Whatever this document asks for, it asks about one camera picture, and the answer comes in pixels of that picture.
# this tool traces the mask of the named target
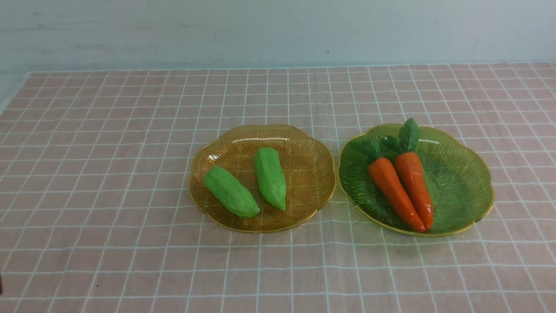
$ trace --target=toy carrot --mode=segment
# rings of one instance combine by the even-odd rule
[[[388,136],[381,143],[398,153],[394,159],[396,172],[426,230],[429,230],[433,226],[433,201],[426,188],[423,165],[415,152],[419,136],[419,127],[410,118],[400,129],[397,139]]]
[[[386,196],[398,216],[409,227],[417,232],[425,232],[426,228],[401,185],[392,162],[382,154],[378,139],[371,142],[369,152],[369,175],[377,188]]]

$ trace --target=plate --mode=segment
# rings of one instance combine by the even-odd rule
[[[286,211],[263,200],[257,187],[254,156],[260,147],[278,151],[286,177]],[[206,172],[221,166],[253,195],[261,213],[251,219],[233,215],[203,184]],[[319,211],[336,188],[334,158],[316,139],[289,125],[243,125],[233,128],[195,156],[190,193],[197,207],[215,223],[240,232],[277,232],[293,228]]]
[[[419,127],[417,154],[433,200],[433,227],[412,231],[368,175],[366,155],[359,149],[374,138],[397,137],[400,124],[382,124],[349,140],[340,152],[338,177],[342,191],[373,222],[392,231],[423,237],[442,237],[465,231],[492,209],[494,191],[490,171],[480,156],[438,129]]]

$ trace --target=scalloped plate rim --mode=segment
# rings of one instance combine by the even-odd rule
[[[342,146],[342,149],[340,150],[340,155],[338,157],[338,169],[336,171],[336,178],[338,179],[339,185],[340,185],[340,189],[342,190],[342,192],[344,193],[344,195],[346,196],[346,198],[359,210],[361,211],[361,213],[363,213],[363,215],[365,215],[368,219],[370,219],[372,222],[378,224],[381,227],[384,227],[386,229],[389,229],[391,231],[394,232],[398,232],[398,233],[402,233],[402,234],[407,234],[407,235],[413,235],[413,236],[418,236],[418,237],[426,237],[426,238],[438,238],[438,237],[447,237],[447,236],[452,236],[455,234],[459,234],[462,233],[464,231],[466,231],[467,229],[471,228],[473,225],[475,225],[477,222],[479,222],[481,219],[483,219],[485,216],[487,216],[488,213],[490,213],[490,211],[493,209],[494,207],[494,201],[496,199],[496,195],[494,192],[494,188],[492,186],[492,174],[490,172],[490,168],[488,167],[487,163],[484,161],[484,159],[477,154],[475,151],[469,149],[468,147],[462,145],[461,143],[459,143],[459,141],[457,141],[454,137],[450,136],[448,133],[440,130],[440,129],[436,129],[436,128],[432,128],[432,127],[428,127],[428,126],[419,126],[419,128],[426,128],[426,129],[430,129],[432,131],[436,131],[439,132],[441,134],[443,134],[444,136],[447,136],[448,138],[450,138],[450,140],[452,140],[457,146],[458,148],[464,149],[464,150],[468,150],[470,151],[472,154],[476,155],[479,160],[481,161],[481,163],[484,165],[486,172],[488,173],[488,182],[489,182],[489,189],[490,189],[490,193],[492,194],[492,201],[490,202],[490,206],[489,208],[485,211],[485,213],[483,213],[479,218],[477,218],[476,221],[471,222],[469,225],[458,229],[457,231],[452,231],[452,232],[447,232],[447,233],[418,233],[418,232],[412,232],[412,231],[405,231],[403,229],[398,229],[395,227],[392,227],[390,225],[384,224],[378,220],[376,220],[374,217],[372,217],[371,215],[367,214],[361,207],[359,207],[359,205],[357,205],[357,203],[355,203],[353,201],[353,199],[351,199],[351,197],[348,195],[348,193],[346,192],[346,190],[344,189],[344,186],[342,184],[342,181],[340,179],[340,168],[342,166],[342,155],[344,153],[344,149],[345,147],[350,144],[350,142],[352,142],[353,140],[359,138],[359,137],[363,137],[365,135],[367,135],[368,133],[370,133],[371,131],[380,128],[380,127],[386,127],[386,126],[399,126],[402,127],[402,124],[398,124],[398,123],[386,123],[386,124],[380,124],[377,126],[373,126],[370,129],[368,129],[366,132],[357,135],[351,139],[349,139],[348,141],[346,141],[346,143],[344,144],[344,146]]]
[[[231,132],[231,131],[233,131],[233,130],[238,130],[238,129],[245,128],[245,127],[268,128],[269,126],[282,126],[282,127],[286,127],[286,128],[291,128],[292,130],[298,131],[300,134],[306,136],[307,138],[309,138],[309,139],[312,140],[312,141],[315,141],[316,143],[322,145],[322,146],[325,148],[325,150],[328,152],[328,154],[329,154],[329,156],[330,156],[330,159],[331,159],[331,161],[332,161],[332,176],[334,177],[334,179],[333,179],[334,184],[333,184],[333,186],[332,186],[332,190],[330,191],[330,195],[326,198],[326,200],[323,202],[323,204],[322,204],[319,208],[316,208],[316,209],[314,210],[314,212],[312,212],[307,218],[302,219],[302,220],[300,220],[300,221],[297,222],[297,223],[291,224],[291,225],[289,225],[289,226],[287,226],[287,227],[282,227],[282,228],[278,228],[278,229],[272,229],[272,230],[268,230],[268,231],[265,231],[265,230],[263,230],[263,231],[249,231],[249,230],[236,229],[236,228],[232,228],[232,227],[226,226],[226,225],[224,225],[224,224],[222,224],[222,223],[216,221],[210,214],[208,214],[207,212],[205,212],[205,210],[201,208],[201,206],[197,203],[197,200],[195,200],[195,197],[194,197],[193,194],[191,193],[191,181],[193,180],[193,175],[191,175],[191,178],[189,179],[189,184],[188,184],[189,197],[193,200],[193,202],[195,203],[195,206],[197,207],[197,209],[199,209],[204,215],[206,215],[206,216],[207,216],[211,221],[213,221],[215,224],[217,224],[217,225],[219,225],[219,226],[221,226],[221,227],[223,227],[223,228],[229,229],[229,230],[231,230],[231,231],[239,232],[239,233],[252,233],[252,234],[257,234],[257,233],[277,233],[277,232],[287,231],[287,230],[289,230],[289,229],[295,228],[295,227],[297,227],[297,226],[299,226],[299,225],[301,225],[301,224],[307,222],[308,220],[310,220],[313,216],[315,216],[316,213],[318,213],[318,212],[320,211],[320,209],[322,209],[327,203],[329,203],[329,202],[330,202],[330,199],[332,199],[332,197],[334,196],[334,193],[336,192],[336,187],[337,187],[337,185],[338,185],[338,182],[337,182],[336,173],[334,173],[334,170],[335,170],[335,168],[336,168],[336,164],[335,164],[335,162],[334,162],[334,156],[332,155],[332,152],[330,152],[330,149],[328,149],[321,141],[319,141],[319,140],[317,140],[317,139],[315,139],[315,138],[313,138],[313,137],[311,137],[311,136],[305,134],[305,132],[303,132],[301,129],[299,129],[299,128],[295,127],[295,126],[289,125],[289,124],[280,124],[280,123],[276,123],[276,124],[267,124],[267,125],[245,124],[245,125],[239,125],[239,126],[236,126],[236,127],[234,127],[234,128],[228,129],[228,130],[225,131],[222,135],[220,135],[215,141],[212,141],[212,142],[208,143],[208,144],[205,145],[203,148],[201,148],[201,150],[199,150],[199,152],[197,152],[197,154],[196,154],[195,157],[193,158],[193,161],[191,162],[190,170],[193,168],[193,165],[195,165],[195,163],[198,161],[198,158],[199,158],[199,155],[201,154],[201,151],[203,151],[203,150],[207,149],[208,147],[213,146],[213,145],[215,145],[215,144],[223,144],[223,143],[228,142],[228,140],[225,140],[225,138],[224,138],[224,140],[222,139],[222,137],[223,137],[224,135],[226,135],[227,133],[229,133],[229,132]]]

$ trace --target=white wall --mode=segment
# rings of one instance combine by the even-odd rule
[[[12,0],[0,5],[4,75],[540,60],[556,60],[555,0]]]

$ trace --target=green leaf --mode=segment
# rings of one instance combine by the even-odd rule
[[[383,147],[390,149],[397,154],[401,154],[400,141],[396,137],[388,135],[386,138],[380,139],[380,143]]]
[[[421,133],[415,120],[413,118],[408,119],[398,134],[402,153],[415,151],[420,135]]]
[[[374,161],[382,158],[384,155],[380,149],[380,141],[377,138],[374,138],[371,141],[371,147],[369,150],[369,156],[367,158],[367,162],[369,164],[373,163]]]

